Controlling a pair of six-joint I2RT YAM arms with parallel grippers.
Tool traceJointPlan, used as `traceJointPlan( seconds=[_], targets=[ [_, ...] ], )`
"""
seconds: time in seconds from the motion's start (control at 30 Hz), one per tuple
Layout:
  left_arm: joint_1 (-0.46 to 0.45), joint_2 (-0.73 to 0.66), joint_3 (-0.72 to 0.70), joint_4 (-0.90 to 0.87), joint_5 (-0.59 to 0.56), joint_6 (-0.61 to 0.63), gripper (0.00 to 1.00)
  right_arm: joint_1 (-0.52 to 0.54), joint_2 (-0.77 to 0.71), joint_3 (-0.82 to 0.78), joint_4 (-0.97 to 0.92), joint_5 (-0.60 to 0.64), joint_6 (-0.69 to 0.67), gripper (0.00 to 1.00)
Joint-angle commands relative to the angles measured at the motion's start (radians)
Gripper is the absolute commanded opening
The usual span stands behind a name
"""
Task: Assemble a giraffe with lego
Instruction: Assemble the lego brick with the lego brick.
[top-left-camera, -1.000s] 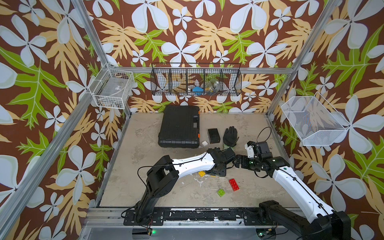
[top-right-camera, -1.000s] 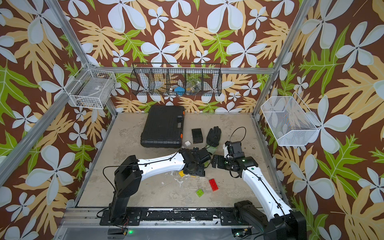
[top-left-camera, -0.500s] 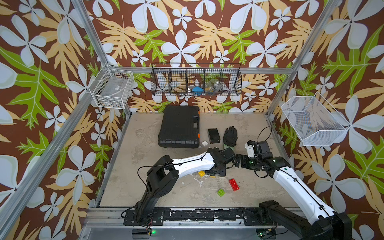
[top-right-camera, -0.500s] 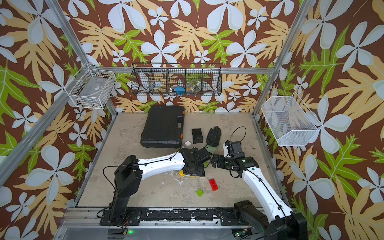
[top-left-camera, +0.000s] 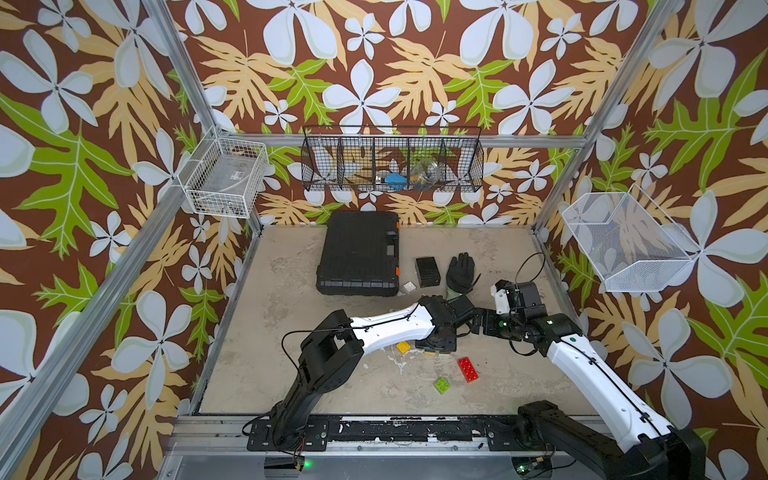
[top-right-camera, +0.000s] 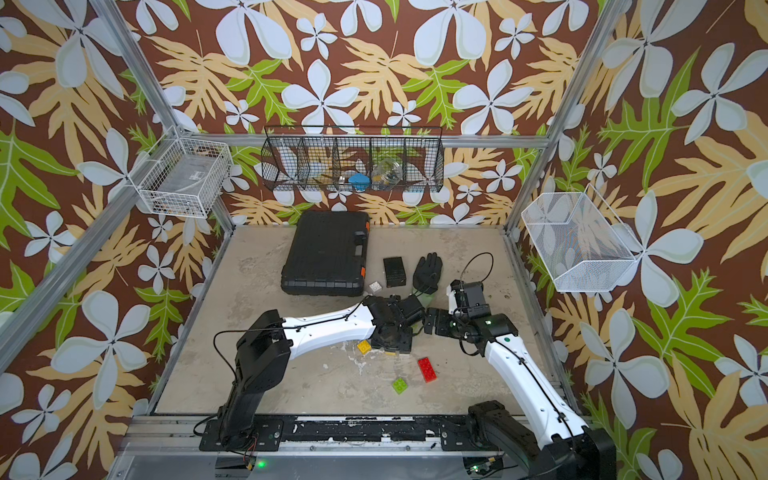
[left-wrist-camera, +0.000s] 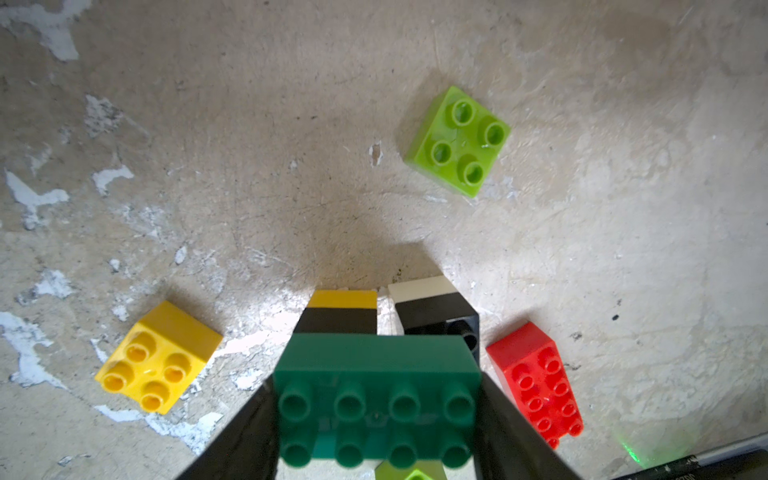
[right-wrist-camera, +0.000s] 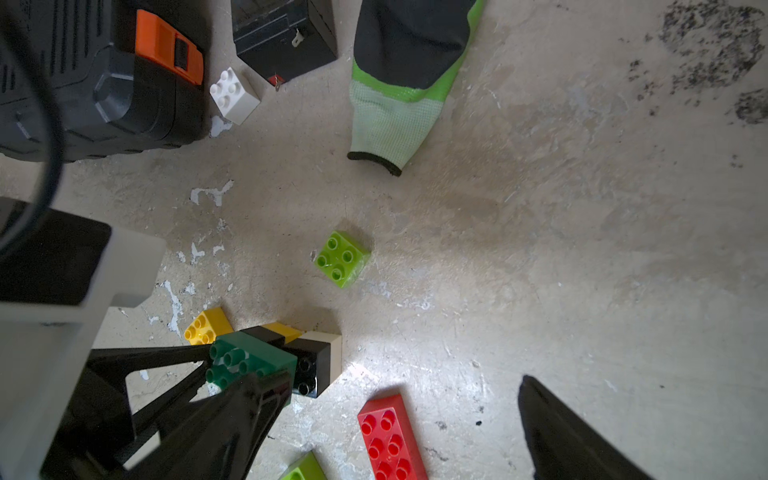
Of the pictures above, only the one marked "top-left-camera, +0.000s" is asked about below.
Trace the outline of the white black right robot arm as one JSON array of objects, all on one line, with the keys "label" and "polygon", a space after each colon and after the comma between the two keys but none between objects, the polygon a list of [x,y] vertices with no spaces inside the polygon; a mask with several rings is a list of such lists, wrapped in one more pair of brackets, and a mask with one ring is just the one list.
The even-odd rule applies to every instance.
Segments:
[{"label": "white black right robot arm", "polygon": [[641,400],[597,354],[567,315],[550,315],[532,282],[500,280],[495,308],[482,314],[483,334],[515,343],[558,367],[600,416],[600,434],[549,401],[519,407],[516,435],[526,446],[564,451],[603,479],[702,479],[706,446]]}]

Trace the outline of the red lego brick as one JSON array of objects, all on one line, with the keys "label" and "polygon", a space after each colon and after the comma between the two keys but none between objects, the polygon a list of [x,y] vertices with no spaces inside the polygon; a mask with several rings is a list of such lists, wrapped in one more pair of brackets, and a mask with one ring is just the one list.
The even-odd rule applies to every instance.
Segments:
[{"label": "red lego brick", "polygon": [[474,364],[468,357],[460,358],[457,361],[457,365],[467,383],[476,381],[479,378],[479,374],[474,367]]}]

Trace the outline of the yellow lego brick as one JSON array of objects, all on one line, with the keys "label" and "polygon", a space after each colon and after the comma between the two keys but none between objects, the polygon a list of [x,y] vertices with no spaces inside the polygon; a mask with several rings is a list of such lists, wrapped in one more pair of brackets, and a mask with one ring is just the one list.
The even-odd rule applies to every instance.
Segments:
[{"label": "yellow lego brick", "polygon": [[412,349],[411,345],[407,341],[401,341],[397,343],[395,347],[402,355],[405,355]]}]

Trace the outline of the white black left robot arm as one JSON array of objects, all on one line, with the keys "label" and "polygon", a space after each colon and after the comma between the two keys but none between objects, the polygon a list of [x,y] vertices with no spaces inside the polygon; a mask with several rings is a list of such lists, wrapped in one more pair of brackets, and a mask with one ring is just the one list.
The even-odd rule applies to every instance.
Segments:
[{"label": "white black left robot arm", "polygon": [[343,309],[331,312],[315,329],[304,332],[301,353],[293,363],[293,384],[269,413],[274,446],[279,450],[299,446],[320,398],[346,383],[364,356],[434,334],[451,336],[472,319],[474,310],[464,296],[447,300],[434,295],[377,316],[350,317]]}]

